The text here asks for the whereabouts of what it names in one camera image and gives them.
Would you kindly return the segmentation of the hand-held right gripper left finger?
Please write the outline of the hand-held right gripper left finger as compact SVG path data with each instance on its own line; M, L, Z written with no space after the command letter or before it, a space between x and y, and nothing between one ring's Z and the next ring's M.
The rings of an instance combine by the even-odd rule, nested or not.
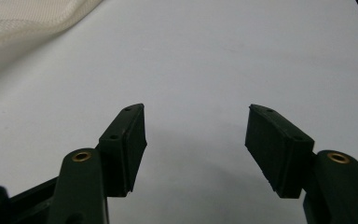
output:
M123 108L97 147L64 157L48 224L109 224L107 199L133 191L146 146L145 106Z

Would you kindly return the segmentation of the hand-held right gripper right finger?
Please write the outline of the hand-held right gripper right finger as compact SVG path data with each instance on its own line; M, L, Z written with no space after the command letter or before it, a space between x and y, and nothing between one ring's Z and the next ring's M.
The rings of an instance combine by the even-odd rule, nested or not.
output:
M277 111L250 105L245 146L283 199L305 194L308 224L358 224L358 160L314 153L314 140Z

